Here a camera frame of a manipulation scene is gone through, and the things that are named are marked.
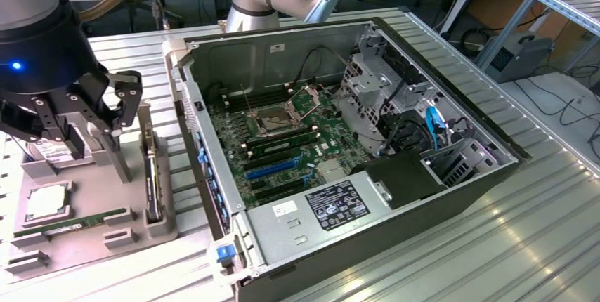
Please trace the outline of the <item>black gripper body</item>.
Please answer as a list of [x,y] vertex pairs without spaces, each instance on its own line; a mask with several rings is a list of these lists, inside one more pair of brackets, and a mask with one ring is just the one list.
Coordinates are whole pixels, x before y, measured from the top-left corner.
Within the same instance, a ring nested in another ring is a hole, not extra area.
[[2,96],[14,98],[79,83],[94,98],[109,87],[70,0],[34,24],[2,31]]

